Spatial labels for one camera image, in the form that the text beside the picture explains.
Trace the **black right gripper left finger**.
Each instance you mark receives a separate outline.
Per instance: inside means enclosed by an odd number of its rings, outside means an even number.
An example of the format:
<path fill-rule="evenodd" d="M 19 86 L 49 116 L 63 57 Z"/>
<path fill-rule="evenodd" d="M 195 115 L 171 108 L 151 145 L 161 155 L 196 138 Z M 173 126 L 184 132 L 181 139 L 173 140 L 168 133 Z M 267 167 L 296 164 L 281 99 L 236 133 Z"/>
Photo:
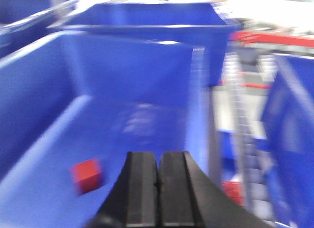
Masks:
<path fill-rule="evenodd" d="M 157 164 L 152 152 L 128 152 L 107 198 L 87 228 L 156 228 Z"/>

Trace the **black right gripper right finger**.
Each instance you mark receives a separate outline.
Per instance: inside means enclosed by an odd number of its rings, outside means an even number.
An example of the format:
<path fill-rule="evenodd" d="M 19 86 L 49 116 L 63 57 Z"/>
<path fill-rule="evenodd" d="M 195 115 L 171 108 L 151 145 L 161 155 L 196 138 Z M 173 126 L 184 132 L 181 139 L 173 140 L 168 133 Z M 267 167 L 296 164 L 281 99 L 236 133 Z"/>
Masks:
<path fill-rule="evenodd" d="M 158 172 L 162 228 L 268 228 L 230 199 L 187 151 L 164 152 Z"/>

